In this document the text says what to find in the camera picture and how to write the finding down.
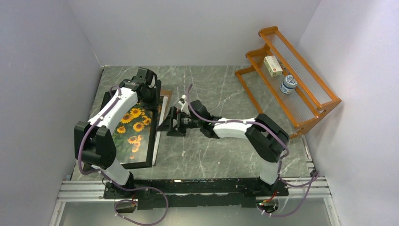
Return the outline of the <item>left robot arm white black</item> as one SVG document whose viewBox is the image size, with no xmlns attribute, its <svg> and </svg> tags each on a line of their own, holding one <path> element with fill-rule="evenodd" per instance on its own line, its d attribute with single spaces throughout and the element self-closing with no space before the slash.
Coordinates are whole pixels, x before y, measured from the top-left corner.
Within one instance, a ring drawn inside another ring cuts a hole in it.
<svg viewBox="0 0 399 226">
<path fill-rule="evenodd" d="M 137 103 L 152 112 L 146 160 L 134 163 L 134 168 L 152 167 L 158 126 L 158 106 L 161 81 L 155 72 L 140 67 L 136 76 L 125 79 L 109 102 L 88 122 L 79 121 L 74 127 L 75 158 L 81 174 L 99 173 L 116 186 L 123 198 L 135 191 L 134 176 L 117 160 L 117 149 L 112 135 L 123 115 Z"/>
</svg>

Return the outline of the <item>brown backing board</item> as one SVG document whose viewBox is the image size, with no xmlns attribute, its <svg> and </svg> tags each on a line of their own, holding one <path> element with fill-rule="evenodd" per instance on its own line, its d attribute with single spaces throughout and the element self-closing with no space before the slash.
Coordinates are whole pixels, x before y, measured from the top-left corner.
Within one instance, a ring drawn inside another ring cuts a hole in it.
<svg viewBox="0 0 399 226">
<path fill-rule="evenodd" d="M 171 90 L 161 90 L 160 95 L 168 98 L 172 97 L 173 92 Z"/>
</svg>

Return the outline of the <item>black picture frame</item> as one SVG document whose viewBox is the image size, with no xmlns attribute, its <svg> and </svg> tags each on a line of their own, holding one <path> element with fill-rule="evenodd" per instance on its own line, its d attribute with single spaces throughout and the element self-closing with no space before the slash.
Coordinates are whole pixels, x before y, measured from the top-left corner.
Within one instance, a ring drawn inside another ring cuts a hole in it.
<svg viewBox="0 0 399 226">
<path fill-rule="evenodd" d="M 141 103 L 145 109 L 152 111 L 152 124 L 151 124 L 150 140 L 149 140 L 148 150 L 147 150 L 147 158 L 146 158 L 146 161 L 144 161 L 144 162 L 127 163 L 127 164 L 121 163 L 121 165 L 124 168 L 126 168 L 128 170 L 149 168 L 155 164 L 156 154 L 157 154 L 157 149 L 158 149 L 158 144 L 159 144 L 159 139 L 160 139 L 160 132 L 157 131 L 157 126 L 160 122 L 160 117 L 163 114 L 162 105 L 165 102 L 166 101 L 163 100 L 163 97 L 160 96 L 157 108 L 153 108 L 153 109 L 150 109 L 149 107 L 146 107 Z"/>
</svg>

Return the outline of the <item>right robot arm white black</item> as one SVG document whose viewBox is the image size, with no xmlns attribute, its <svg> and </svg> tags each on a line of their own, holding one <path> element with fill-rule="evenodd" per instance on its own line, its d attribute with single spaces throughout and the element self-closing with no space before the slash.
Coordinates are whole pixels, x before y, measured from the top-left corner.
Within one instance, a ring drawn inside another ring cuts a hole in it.
<svg viewBox="0 0 399 226">
<path fill-rule="evenodd" d="M 271 195 L 277 189 L 280 160 L 289 141 L 284 129 L 264 113 L 255 118 L 233 120 L 211 115 L 199 100 L 188 103 L 180 99 L 179 104 L 180 108 L 170 108 L 158 131 L 165 131 L 171 137 L 184 137 L 187 129 L 199 129 L 208 138 L 246 139 L 263 160 L 259 191 Z"/>
</svg>

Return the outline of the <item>sunflower photo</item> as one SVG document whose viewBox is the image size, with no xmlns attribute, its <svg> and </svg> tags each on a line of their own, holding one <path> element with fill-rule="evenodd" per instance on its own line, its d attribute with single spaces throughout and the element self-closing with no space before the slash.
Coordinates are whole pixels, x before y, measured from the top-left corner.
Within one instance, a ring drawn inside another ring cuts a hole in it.
<svg viewBox="0 0 399 226">
<path fill-rule="evenodd" d="M 116 158 L 122 164 L 144 162 L 147 158 L 152 124 L 152 111 L 141 103 L 131 107 L 113 133 Z"/>
</svg>

